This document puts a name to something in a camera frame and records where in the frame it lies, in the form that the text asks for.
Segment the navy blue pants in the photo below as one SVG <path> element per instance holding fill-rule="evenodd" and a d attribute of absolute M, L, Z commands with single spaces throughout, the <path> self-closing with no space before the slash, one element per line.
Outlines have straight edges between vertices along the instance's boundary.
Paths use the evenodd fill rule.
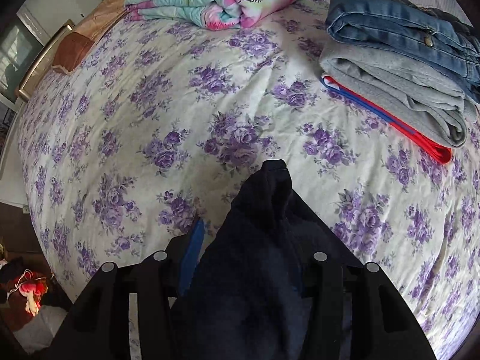
<path fill-rule="evenodd" d="M 366 359 L 365 268 L 293 190 L 285 162 L 242 184 L 186 295 L 170 359 Z"/>

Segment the folded red blue garment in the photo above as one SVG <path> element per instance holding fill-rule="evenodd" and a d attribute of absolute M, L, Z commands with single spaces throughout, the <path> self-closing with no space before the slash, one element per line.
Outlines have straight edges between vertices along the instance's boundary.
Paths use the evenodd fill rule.
<path fill-rule="evenodd" d="M 451 148 L 440 145 L 435 141 L 427 138 L 422 133 L 418 132 L 413 127 L 406 124 L 401 119 L 393 116 L 390 112 L 384 110 L 380 106 L 374 104 L 368 99 L 356 94 L 346 88 L 345 86 L 338 83 L 333 77 L 323 74 L 320 78 L 320 82 L 328 90 L 334 92 L 337 95 L 340 95 L 347 100 L 353 102 L 355 105 L 365 108 L 368 111 L 374 113 L 388 125 L 391 125 L 398 132 L 402 133 L 412 142 L 417 144 L 422 150 L 424 150 L 428 155 L 431 156 L 437 163 L 446 165 L 449 164 L 453 157 L 453 152 Z"/>

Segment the folded blue jeans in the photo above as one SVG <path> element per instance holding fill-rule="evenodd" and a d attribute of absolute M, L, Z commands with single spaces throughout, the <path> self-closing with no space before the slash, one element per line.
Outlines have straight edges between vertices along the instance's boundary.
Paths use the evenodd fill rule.
<path fill-rule="evenodd" d="M 479 101 L 479 33 L 456 16 L 408 0 L 330 0 L 325 27 L 335 41 L 426 63 Z"/>

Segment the brown orange pillow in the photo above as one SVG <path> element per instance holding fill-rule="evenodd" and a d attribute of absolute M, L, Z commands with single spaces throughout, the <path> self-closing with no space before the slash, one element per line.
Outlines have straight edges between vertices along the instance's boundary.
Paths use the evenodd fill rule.
<path fill-rule="evenodd" d="M 125 0 L 103 0 L 60 42 L 51 65 L 55 72 L 71 74 L 126 14 Z"/>

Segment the red toy on floor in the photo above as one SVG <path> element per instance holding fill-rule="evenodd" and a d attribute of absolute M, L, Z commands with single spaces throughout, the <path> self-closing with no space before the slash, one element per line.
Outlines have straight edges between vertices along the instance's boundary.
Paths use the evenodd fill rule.
<path fill-rule="evenodd" d="M 26 299 L 25 311 L 37 316 L 41 308 L 41 298 L 47 293 L 47 277 L 38 272 L 25 269 L 15 281 L 9 294 L 19 293 Z"/>

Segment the wooden bed frame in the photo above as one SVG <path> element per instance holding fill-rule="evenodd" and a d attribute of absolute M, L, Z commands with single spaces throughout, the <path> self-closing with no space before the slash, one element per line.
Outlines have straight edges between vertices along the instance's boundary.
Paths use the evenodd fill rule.
<path fill-rule="evenodd" d="M 74 27 L 75 24 L 70 19 L 67 20 L 55 35 L 49 39 L 38 56 L 35 57 L 35 60 L 32 62 L 16 88 L 18 97 L 22 101 L 28 102 L 30 100 L 39 82 L 45 74 L 49 72 L 60 42 L 66 37 L 66 35 L 72 32 Z"/>

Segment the folded grey garment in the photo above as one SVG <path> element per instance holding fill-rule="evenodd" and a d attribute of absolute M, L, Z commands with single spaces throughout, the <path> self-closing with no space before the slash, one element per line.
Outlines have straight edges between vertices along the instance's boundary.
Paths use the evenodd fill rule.
<path fill-rule="evenodd" d="M 395 52 L 329 40 L 319 57 L 322 71 L 341 86 L 383 108 L 432 141 L 462 147 L 477 109 L 451 78 Z"/>

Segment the purple floral bed cover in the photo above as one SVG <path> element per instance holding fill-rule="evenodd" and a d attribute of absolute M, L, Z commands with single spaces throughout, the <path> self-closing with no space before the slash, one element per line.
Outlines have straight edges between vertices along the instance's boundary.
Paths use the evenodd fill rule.
<path fill-rule="evenodd" d="M 100 265 L 141 261 L 196 215 L 211 241 L 270 158 L 362 261 L 378 263 L 438 359 L 479 315 L 479 117 L 447 165 L 329 92 L 329 0 L 246 30 L 122 19 L 69 76 L 49 72 L 19 122 L 32 226 L 75 299 Z"/>

